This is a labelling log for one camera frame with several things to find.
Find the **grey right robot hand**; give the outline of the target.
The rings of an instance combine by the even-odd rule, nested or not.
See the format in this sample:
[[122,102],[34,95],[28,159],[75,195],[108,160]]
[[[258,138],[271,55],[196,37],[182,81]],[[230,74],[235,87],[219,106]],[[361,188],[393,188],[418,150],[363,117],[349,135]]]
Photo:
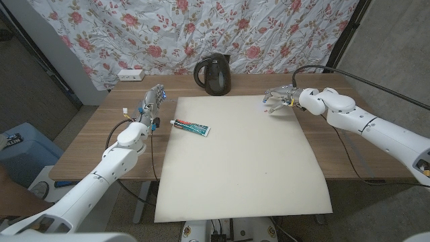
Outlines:
[[293,85],[283,85],[280,87],[274,87],[265,91],[265,96],[263,98],[263,103],[265,103],[269,98],[274,97],[278,99],[269,110],[268,113],[271,114],[276,110],[281,109],[284,106],[293,106],[301,108],[299,102],[300,94],[303,89],[294,87]]

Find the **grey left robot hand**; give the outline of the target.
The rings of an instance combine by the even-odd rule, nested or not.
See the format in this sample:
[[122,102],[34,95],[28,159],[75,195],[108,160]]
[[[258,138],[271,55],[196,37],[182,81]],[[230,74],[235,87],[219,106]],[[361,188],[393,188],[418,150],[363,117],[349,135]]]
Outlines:
[[149,126],[154,124],[158,117],[160,105],[166,98],[165,88],[162,84],[157,84],[149,89],[142,100],[140,100],[132,115],[135,122],[140,122]]

